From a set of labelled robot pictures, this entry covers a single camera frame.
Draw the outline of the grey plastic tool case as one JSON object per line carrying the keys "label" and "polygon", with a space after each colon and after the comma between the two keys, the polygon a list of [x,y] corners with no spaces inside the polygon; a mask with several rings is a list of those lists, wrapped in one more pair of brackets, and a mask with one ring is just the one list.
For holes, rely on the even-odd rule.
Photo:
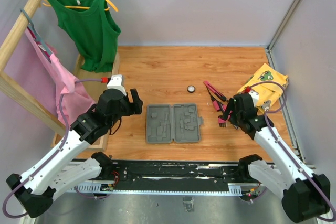
{"label": "grey plastic tool case", "polygon": [[202,124],[195,103],[151,104],[146,108],[145,140],[148,144],[198,143]]}

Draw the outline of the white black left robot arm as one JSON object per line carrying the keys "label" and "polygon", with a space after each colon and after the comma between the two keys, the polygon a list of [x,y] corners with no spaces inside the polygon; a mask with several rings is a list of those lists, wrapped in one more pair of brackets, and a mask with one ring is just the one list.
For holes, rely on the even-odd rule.
{"label": "white black left robot arm", "polygon": [[111,159],[103,152],[93,153],[85,162],[64,171],[63,169],[82,151],[97,139],[111,133],[113,126],[122,117],[140,115],[143,101],[136,89],[128,93],[121,88],[107,89],[98,103],[79,115],[70,125],[62,140],[54,146],[37,164],[22,174],[11,174],[6,182],[12,190],[3,203],[6,205],[15,196],[25,209],[25,215],[36,218],[45,213],[53,202],[67,190],[89,179],[108,179],[113,174]]}

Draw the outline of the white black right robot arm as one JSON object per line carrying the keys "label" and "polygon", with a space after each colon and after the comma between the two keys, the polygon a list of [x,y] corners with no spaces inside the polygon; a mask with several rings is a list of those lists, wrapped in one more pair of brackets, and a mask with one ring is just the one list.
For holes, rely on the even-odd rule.
{"label": "white black right robot arm", "polygon": [[243,157],[238,163],[238,177],[244,182],[255,179],[281,200],[294,223],[311,218],[328,221],[325,214],[335,213],[330,201],[330,181],[316,174],[284,142],[269,117],[258,113],[258,95],[252,91],[231,98],[224,117],[233,122],[272,159],[271,168],[259,155]]}

